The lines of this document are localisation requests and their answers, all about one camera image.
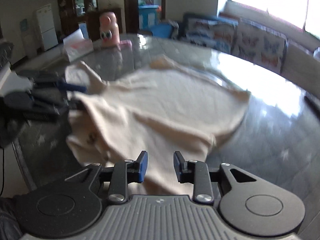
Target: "sofa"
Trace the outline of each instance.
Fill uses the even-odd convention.
[[[294,41],[255,22],[186,13],[178,39],[250,61],[320,98],[320,62]]]

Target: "black cable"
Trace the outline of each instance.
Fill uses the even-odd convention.
[[[4,148],[2,148],[2,189],[1,189],[0,196],[2,196],[3,189],[4,189]]]

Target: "beige cloth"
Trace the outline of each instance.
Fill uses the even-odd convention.
[[[66,69],[66,80],[95,93],[73,95],[87,109],[69,114],[67,143],[80,163],[111,166],[148,152],[145,182],[130,185],[135,194],[191,195],[191,184],[177,182],[173,152],[204,161],[238,127],[250,97],[166,57],[114,82],[102,81],[81,62]]]

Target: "gray ridged plate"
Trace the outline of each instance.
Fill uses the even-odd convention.
[[[36,240],[25,235],[22,240]],[[87,231],[70,240],[245,240],[247,237],[227,226],[210,206],[198,205],[186,195],[134,195],[123,205],[108,207]],[[298,240],[294,235],[280,238]]]

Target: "refrigerator door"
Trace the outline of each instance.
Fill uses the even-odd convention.
[[[41,34],[44,51],[58,45],[58,39],[55,28]]]
[[[54,28],[51,5],[40,8],[36,11],[40,32],[44,33]]]

